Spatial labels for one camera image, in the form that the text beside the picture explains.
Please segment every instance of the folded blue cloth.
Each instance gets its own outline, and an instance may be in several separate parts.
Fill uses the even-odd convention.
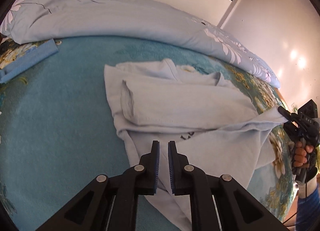
[[[35,47],[21,58],[13,61],[0,70],[0,84],[8,82],[12,78],[57,52],[58,48],[53,39]]]

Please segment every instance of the blue cloth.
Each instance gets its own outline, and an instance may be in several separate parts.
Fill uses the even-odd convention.
[[[8,82],[12,78],[57,52],[58,48],[53,39],[45,42],[39,47],[33,48],[24,56],[18,58],[0,70],[0,84]]]
[[[153,0],[16,0],[0,33],[19,44],[96,35],[154,40],[214,56],[280,87],[270,67],[232,35]]]
[[[318,188],[308,197],[298,199],[296,231],[307,231],[320,216]]]

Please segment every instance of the blue sleeve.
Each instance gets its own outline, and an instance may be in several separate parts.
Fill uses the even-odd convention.
[[[307,231],[320,215],[320,197],[318,189],[310,196],[298,199],[296,231]]]

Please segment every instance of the person's arm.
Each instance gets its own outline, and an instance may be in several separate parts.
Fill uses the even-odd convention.
[[[305,149],[301,148],[302,143],[296,143],[294,166],[299,167],[307,162],[307,153],[312,153],[313,146],[307,145]],[[318,169],[313,167],[308,171],[307,184],[299,186],[299,198],[296,218],[296,231],[307,231],[320,215],[320,197],[316,176]]]

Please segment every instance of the silver screw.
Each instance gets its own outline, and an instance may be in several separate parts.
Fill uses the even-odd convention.
[[[192,165],[184,166],[185,171],[193,171],[195,168]]]
[[[224,181],[230,181],[230,180],[232,180],[232,177],[229,174],[223,174],[222,179]]]
[[[143,166],[143,165],[136,165],[136,166],[134,167],[134,170],[135,170],[135,171],[142,171],[142,170],[144,170],[144,166]]]
[[[96,180],[97,180],[98,182],[105,182],[105,181],[107,180],[107,177],[104,176],[104,175],[99,175],[99,176],[96,178]]]

